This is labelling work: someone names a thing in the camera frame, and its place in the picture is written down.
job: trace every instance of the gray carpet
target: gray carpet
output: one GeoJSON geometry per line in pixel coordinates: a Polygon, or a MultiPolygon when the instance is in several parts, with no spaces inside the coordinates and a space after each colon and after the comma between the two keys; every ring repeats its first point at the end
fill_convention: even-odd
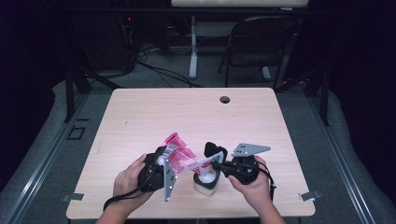
{"type": "MultiPolygon", "coordinates": [[[[205,54],[205,49],[201,49],[200,52],[205,54]]],[[[193,82],[209,88],[222,87],[224,75],[223,73],[217,73],[220,57],[221,55],[219,54],[210,54],[199,58],[198,78],[193,82]]],[[[164,53],[154,50],[147,55],[147,63],[170,69],[187,77],[190,54],[179,55],[172,52],[164,53]]],[[[252,74],[255,78],[260,78],[260,74],[252,74]]],[[[188,87],[188,85],[172,80],[169,77],[164,78],[167,83],[156,73],[137,65],[135,70],[128,76],[116,77],[111,80],[126,88],[188,87]]],[[[235,72],[233,78],[242,78],[242,76],[235,72]]],[[[87,98],[77,93],[77,96],[84,104],[74,120],[71,121],[67,133],[70,133],[70,128],[73,126],[75,128],[83,127],[85,131],[80,140],[67,140],[67,134],[63,137],[59,147],[59,154],[56,155],[55,161],[51,165],[41,187],[25,211],[26,213],[22,216],[21,223],[67,223],[65,211],[68,203],[62,202],[61,198],[65,193],[74,192],[74,187],[78,182],[79,174],[88,156],[111,93],[111,90],[103,84],[95,80],[90,80],[90,82],[94,91],[87,98]]],[[[261,83],[245,86],[265,85],[261,83]]],[[[0,194],[0,209],[2,211],[0,223],[4,223],[4,220],[7,220],[10,215],[9,212],[12,211],[35,167],[46,155],[57,133],[64,127],[64,83],[57,86],[54,91],[57,97],[56,104],[46,125],[21,164],[20,169],[0,194]]],[[[302,222],[361,223],[354,204],[350,200],[346,186],[334,165],[331,146],[321,129],[319,120],[315,116],[317,111],[309,104],[311,99],[306,99],[303,96],[300,87],[293,89],[291,93],[278,94],[277,99],[302,165],[308,187],[310,190],[319,190],[323,195],[315,201],[317,212],[312,217],[302,218],[302,222]]],[[[396,223],[394,206],[389,202],[386,195],[375,186],[364,166],[356,157],[352,145],[350,145],[344,116],[333,94],[330,97],[329,121],[331,124],[330,129],[346,157],[351,172],[361,187],[363,198],[368,203],[375,221],[377,223],[396,223]]],[[[286,218],[286,220],[288,223],[298,223],[297,218],[286,218]]],[[[235,223],[234,220],[222,220],[222,223],[227,221],[235,223]]],[[[72,223],[93,222],[94,220],[81,220],[73,221],[72,223]]],[[[194,222],[192,220],[179,220],[178,223],[194,222]]]]}

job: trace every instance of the black chair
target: black chair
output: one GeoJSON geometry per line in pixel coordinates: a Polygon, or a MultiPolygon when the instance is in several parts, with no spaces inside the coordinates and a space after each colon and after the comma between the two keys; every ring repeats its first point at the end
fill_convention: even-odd
{"type": "Polygon", "coordinates": [[[218,70],[219,73],[222,65],[226,64],[225,87],[229,83],[230,66],[258,67],[260,70],[264,66],[277,66],[275,80],[270,80],[275,88],[285,44],[298,29],[299,22],[289,16],[256,16],[238,22],[231,31],[218,70]]]}

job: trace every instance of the table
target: table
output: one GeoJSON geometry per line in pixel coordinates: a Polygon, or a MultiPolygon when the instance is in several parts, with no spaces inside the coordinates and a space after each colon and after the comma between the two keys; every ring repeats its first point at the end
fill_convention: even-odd
{"type": "MultiPolygon", "coordinates": [[[[172,0],[172,7],[281,7],[291,10],[293,7],[306,7],[307,4],[308,0],[172,0]]],[[[196,48],[196,26],[195,17],[192,17],[191,62],[189,74],[191,79],[197,77],[198,53],[196,48]]]]}
{"type": "MultiPolygon", "coordinates": [[[[154,152],[171,133],[179,134],[197,160],[205,158],[206,142],[225,147],[230,154],[241,142],[271,147],[259,155],[276,182],[274,203],[280,214],[308,217],[315,213],[312,201],[299,199],[299,193],[309,190],[272,89],[118,89],[110,98],[76,186],[75,193],[84,196],[70,202],[67,217],[99,218],[104,202],[112,196],[117,174],[143,153],[154,152]],[[222,103],[222,96],[230,102],[222,103]]],[[[212,196],[194,189],[192,175],[177,175],[169,202],[160,189],[129,218],[257,216],[224,175],[212,196]]]]}

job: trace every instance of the chair backrest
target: chair backrest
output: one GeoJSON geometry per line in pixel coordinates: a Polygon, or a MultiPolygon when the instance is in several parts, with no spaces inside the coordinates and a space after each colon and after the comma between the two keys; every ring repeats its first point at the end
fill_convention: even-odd
{"type": "Polygon", "coordinates": [[[280,49],[298,29],[297,19],[289,16],[249,17],[238,22],[232,29],[229,48],[280,49]]]}

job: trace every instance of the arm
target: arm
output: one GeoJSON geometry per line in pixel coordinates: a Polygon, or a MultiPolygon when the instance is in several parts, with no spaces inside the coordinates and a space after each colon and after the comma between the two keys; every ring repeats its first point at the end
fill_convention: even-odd
{"type": "MultiPolygon", "coordinates": [[[[113,196],[131,192],[137,188],[137,177],[145,166],[143,161],[146,154],[134,161],[126,170],[122,171],[114,181],[113,196]]],[[[140,195],[138,191],[132,197],[140,195]]],[[[99,217],[97,224],[102,223],[124,223],[127,217],[143,203],[145,203],[154,192],[146,192],[135,199],[120,200],[117,203],[111,203],[104,213],[99,217]]]]}
{"type": "MultiPolygon", "coordinates": [[[[255,158],[256,161],[260,161],[265,164],[265,161],[259,156],[255,156],[255,158]]],[[[232,175],[228,178],[230,179],[233,187],[244,195],[247,203],[250,204],[250,206],[252,206],[257,212],[262,223],[286,223],[271,201],[269,180],[265,174],[259,172],[257,179],[249,185],[241,184],[241,182],[232,175]]]]}

